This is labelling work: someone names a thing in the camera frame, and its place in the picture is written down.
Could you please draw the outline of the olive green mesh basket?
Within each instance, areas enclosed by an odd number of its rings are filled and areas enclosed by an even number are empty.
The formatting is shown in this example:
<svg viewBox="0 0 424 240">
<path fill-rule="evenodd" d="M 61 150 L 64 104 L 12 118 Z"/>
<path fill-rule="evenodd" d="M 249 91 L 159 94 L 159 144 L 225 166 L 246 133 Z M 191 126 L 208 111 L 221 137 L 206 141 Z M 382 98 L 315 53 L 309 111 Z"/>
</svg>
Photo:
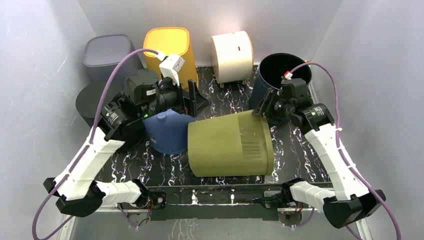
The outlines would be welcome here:
<svg viewBox="0 0 424 240">
<path fill-rule="evenodd" d="M 189 123 L 187 153 L 198 178 L 269 176 L 274 170 L 268 121 L 251 110 Z"/>
</svg>

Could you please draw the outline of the dark navy bin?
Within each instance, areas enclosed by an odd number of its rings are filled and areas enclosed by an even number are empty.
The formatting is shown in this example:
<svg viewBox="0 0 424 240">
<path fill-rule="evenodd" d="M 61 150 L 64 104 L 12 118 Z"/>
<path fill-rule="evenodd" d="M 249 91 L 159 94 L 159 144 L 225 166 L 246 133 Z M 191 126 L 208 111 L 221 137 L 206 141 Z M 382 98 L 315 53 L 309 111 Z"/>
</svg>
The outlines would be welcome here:
<svg viewBox="0 0 424 240">
<path fill-rule="evenodd" d="M 309 85 L 312 79 L 312 72 L 306 62 L 292 54 L 288 53 L 274 53 L 265 57 L 258 66 L 257 79 L 249 99 L 249 113 L 252 119 L 262 122 L 267 122 L 267 117 L 252 115 L 255 109 L 263 99 L 269 88 L 279 90 L 282 87 L 282 81 L 286 80 L 284 74 L 290 71 L 293 76 L 291 79 L 301 78 Z M 313 101 L 310 100 L 310 106 L 296 110 L 289 113 L 289 121 L 294 126 L 300 128 L 302 131 L 310 131 L 313 127 L 310 124 L 312 114 Z"/>
</svg>

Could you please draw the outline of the blue plastic bin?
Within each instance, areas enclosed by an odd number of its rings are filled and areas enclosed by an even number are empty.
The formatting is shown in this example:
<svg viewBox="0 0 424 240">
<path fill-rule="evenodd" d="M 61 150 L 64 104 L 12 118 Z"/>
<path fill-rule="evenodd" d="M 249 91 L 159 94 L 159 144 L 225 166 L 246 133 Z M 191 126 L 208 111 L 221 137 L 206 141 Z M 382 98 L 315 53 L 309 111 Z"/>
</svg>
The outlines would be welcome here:
<svg viewBox="0 0 424 240">
<path fill-rule="evenodd" d="M 188 125 L 195 118 L 174 110 L 158 113 L 143 120 L 149 142 L 158 152 L 175 155 L 188 149 Z"/>
</svg>

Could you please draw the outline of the orange mesh waste basket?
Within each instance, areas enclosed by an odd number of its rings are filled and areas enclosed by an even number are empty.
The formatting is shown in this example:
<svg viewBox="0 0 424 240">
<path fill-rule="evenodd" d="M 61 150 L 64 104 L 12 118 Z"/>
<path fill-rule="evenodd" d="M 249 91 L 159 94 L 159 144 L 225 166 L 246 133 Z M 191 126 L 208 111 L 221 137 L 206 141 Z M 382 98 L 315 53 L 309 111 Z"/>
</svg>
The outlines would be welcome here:
<svg viewBox="0 0 424 240">
<path fill-rule="evenodd" d="M 199 85 L 190 33 L 186 28 L 159 27 L 151 29 L 145 36 L 143 47 L 161 51 L 166 56 L 170 54 L 181 56 L 185 63 L 178 72 L 178 77 L 183 89 L 189 89 L 188 80 L 194 80 L 196 85 Z"/>
</svg>

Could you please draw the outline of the grey mesh waste basket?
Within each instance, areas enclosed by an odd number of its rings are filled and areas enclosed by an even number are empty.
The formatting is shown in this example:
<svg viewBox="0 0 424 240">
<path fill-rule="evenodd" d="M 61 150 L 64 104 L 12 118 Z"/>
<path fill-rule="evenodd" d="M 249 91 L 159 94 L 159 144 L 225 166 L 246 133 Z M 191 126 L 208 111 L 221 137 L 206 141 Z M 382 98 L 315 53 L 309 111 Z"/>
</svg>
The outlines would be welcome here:
<svg viewBox="0 0 424 240">
<path fill-rule="evenodd" d="M 98 36 L 87 42 L 83 63 L 92 81 L 106 81 L 118 63 L 134 50 L 130 37 L 125 34 Z M 125 80 L 143 68 L 140 57 L 134 55 L 120 67 L 113 81 L 124 87 Z"/>
</svg>

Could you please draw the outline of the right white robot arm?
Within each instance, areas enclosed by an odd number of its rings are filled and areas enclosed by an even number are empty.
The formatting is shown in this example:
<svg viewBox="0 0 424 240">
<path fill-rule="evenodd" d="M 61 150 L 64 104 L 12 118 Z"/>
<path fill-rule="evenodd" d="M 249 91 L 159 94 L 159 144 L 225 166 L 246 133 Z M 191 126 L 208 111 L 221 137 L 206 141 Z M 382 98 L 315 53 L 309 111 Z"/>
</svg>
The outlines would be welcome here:
<svg viewBox="0 0 424 240">
<path fill-rule="evenodd" d="M 336 145 L 336 124 L 323 103 L 313 103 L 308 87 L 301 78 L 285 80 L 282 88 L 268 88 L 253 115 L 266 120 L 289 120 L 300 129 L 312 145 L 330 177 L 333 190 L 318 187 L 302 178 L 284 182 L 281 192 L 262 198 L 262 205 L 272 203 L 275 208 L 295 207 L 305 203 L 322 211 L 335 228 L 343 228 L 372 215 L 381 202 L 352 173 L 354 164 L 343 160 Z"/>
</svg>

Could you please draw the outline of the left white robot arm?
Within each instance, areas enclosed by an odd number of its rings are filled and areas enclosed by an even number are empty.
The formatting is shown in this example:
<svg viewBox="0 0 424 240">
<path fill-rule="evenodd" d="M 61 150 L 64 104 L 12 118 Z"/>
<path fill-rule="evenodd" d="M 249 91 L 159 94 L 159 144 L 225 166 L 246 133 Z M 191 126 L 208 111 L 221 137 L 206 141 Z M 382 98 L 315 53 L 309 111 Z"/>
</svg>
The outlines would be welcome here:
<svg viewBox="0 0 424 240">
<path fill-rule="evenodd" d="M 66 169 L 43 185 L 49 196 L 56 196 L 62 214 L 86 217 L 104 205 L 128 203 L 137 208 L 165 205 L 160 191 L 149 190 L 139 179 L 101 182 L 95 178 L 106 161 L 127 141 L 140 140 L 144 120 L 167 110 L 196 117 L 209 105 L 197 84 L 185 86 L 169 76 L 159 78 L 154 71 L 141 69 L 125 80 L 121 93 L 111 102 L 100 104 L 91 132 Z"/>
</svg>

